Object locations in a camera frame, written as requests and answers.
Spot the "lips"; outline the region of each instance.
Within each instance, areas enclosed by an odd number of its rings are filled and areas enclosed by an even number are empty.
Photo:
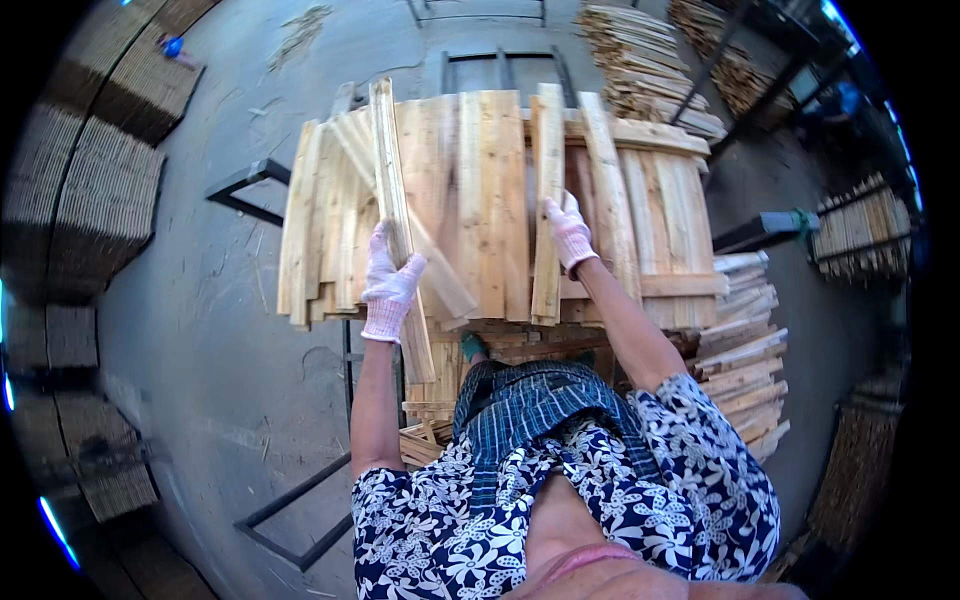
[[[547,571],[546,575],[537,583],[534,589],[531,589],[523,597],[537,593],[551,583],[557,581],[567,573],[575,571],[578,568],[587,566],[605,560],[627,560],[642,561],[633,550],[621,546],[618,543],[594,543],[588,546],[577,548],[567,552],[553,567]]]

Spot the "woman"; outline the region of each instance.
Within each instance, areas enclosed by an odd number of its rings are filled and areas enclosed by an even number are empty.
[[[773,487],[599,260],[576,200],[546,204],[567,276],[596,303],[635,391],[623,400],[579,362],[490,361],[467,334],[453,442],[407,472],[391,359],[425,260],[396,271],[377,226],[350,430],[360,598],[802,597],[726,583],[771,560]]]

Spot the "floral blouse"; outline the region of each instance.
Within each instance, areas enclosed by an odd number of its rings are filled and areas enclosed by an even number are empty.
[[[371,468],[353,487],[353,555],[362,598],[489,598],[526,576],[523,543],[537,491],[561,471],[607,539],[689,580],[754,581],[780,537],[773,486],[687,374],[627,401],[662,485],[636,478],[602,416],[578,414],[517,448],[497,473],[496,506],[470,517],[466,434],[415,472]]]

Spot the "concrete floor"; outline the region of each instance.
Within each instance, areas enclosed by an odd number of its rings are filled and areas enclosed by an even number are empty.
[[[398,100],[440,93],[442,51],[487,52],[497,44],[508,52],[548,51],[557,44],[578,89],[603,84],[570,23],[576,0],[548,0],[546,28],[451,19],[423,29],[405,0],[327,0],[332,13],[312,43],[269,71],[291,34],[283,23],[312,4],[225,0],[186,34],[186,49],[207,67],[183,122],[160,146],[168,160],[156,238],[99,302],[105,389],[162,454],[153,462],[163,498],[158,518],[222,598],[317,597],[308,589],[350,598],[356,590],[350,536],[301,574],[232,527],[349,449],[341,330],[327,323],[295,333],[273,314],[279,229],[207,203],[204,189],[264,156],[292,164],[300,124],[325,119],[343,82],[365,93],[389,74]],[[642,8],[664,15],[662,0],[647,4]],[[699,65],[689,48],[682,52]],[[555,81],[552,68],[521,70],[526,91]],[[462,89],[486,86],[484,77],[482,68],[463,71]],[[715,90],[707,96],[729,123]],[[761,209],[813,207],[819,173],[789,135],[737,144],[713,167],[707,196],[714,231]],[[245,194],[283,211],[281,186],[265,182]],[[833,402],[873,365],[885,304],[827,286],[799,245],[770,255],[768,275],[780,295],[775,320],[791,330],[784,416],[793,429],[767,467],[790,540],[828,455]],[[351,483],[343,471],[258,529],[302,552],[347,513]]]

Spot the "white work glove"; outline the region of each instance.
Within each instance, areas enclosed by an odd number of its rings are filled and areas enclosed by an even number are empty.
[[[387,249],[387,222],[376,224],[367,258],[367,289],[360,295],[360,301],[367,304],[367,324],[360,335],[400,343],[400,326],[413,306],[424,267],[426,258],[414,252],[398,271]]]
[[[557,255],[566,269],[566,276],[576,281],[575,268],[588,258],[600,256],[590,246],[590,229],[580,214],[580,205],[573,194],[564,191],[566,210],[560,210],[552,198],[545,199],[546,217],[550,221],[550,237],[557,246]]]

